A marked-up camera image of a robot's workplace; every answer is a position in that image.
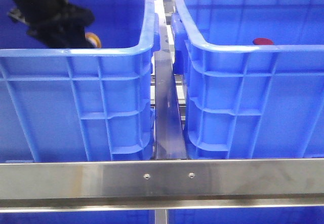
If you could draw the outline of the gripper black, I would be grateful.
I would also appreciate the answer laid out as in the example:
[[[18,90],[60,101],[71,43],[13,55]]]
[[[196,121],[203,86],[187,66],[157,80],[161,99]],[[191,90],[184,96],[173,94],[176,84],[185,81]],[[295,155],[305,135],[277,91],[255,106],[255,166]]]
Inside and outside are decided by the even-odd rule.
[[[8,16],[27,25],[27,34],[53,49],[93,49],[85,28],[95,17],[91,10],[68,0],[12,0]]]

